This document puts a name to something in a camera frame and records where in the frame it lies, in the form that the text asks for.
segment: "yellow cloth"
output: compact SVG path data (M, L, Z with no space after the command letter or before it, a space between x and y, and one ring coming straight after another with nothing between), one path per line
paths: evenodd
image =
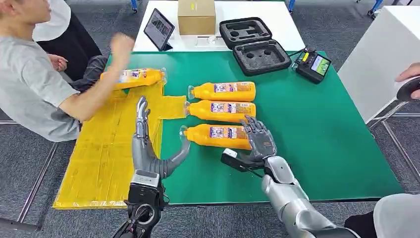
M186 96L173 97L164 96L159 104L159 119L179 119L185 118L184 104Z
M185 96L163 97L163 84L130 89L128 95L114 91L95 116L85 122L76 142L67 171L55 198L56 209L122 208L127 199L133 161L131 139L135 131L136 105L144 95L151 109L149 134L160 158L162 118L179 118L174 108L183 107Z

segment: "plastic bottle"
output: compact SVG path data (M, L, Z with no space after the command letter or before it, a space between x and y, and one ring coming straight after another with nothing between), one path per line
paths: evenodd
M256 107L248 102L217 102L202 100L197 103L185 102L185 115L193 115L203 120L218 120L240 123L245 115L256 116Z
M200 124L188 128L184 134L187 140L199 145L251 150L243 126Z
M104 77L106 72L101 74L101 79ZM166 83L166 69L154 69L154 68L138 68L138 69L127 69L121 72L121 75L116 84L116 89L133 88L138 86L149 86L159 80Z
M251 102L255 98L253 82L205 83L201 86L188 86L188 98L215 101Z

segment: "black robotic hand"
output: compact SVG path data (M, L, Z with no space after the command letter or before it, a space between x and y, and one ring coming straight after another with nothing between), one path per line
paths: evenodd
M258 162L268 156L277 154L277 147L273 136L267 127L255 117L245 116L248 122L241 121L250 142L252 152L250 155L242 155L242 159Z
M245 116L247 121L241 121L248 136L251 146L251 153L245 155L240 153L240 158L224 152L221 161L241 172L264 168L264 159L277 154L277 147L274 143L271 132L266 126L254 117Z

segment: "man's arm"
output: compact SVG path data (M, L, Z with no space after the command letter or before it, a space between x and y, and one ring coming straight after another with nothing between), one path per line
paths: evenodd
M111 41L113 62L103 79L98 80L86 92L68 97L58 107L80 121L92 118L114 90L121 71L125 70L128 64L133 46L133 39L120 33L116 34Z

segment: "gray t-shirt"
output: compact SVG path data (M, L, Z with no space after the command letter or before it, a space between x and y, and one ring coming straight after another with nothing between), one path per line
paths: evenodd
M0 37L0 52L0 108L50 141L76 139L79 121L58 106L79 91L54 70L47 53L35 42L13 37Z

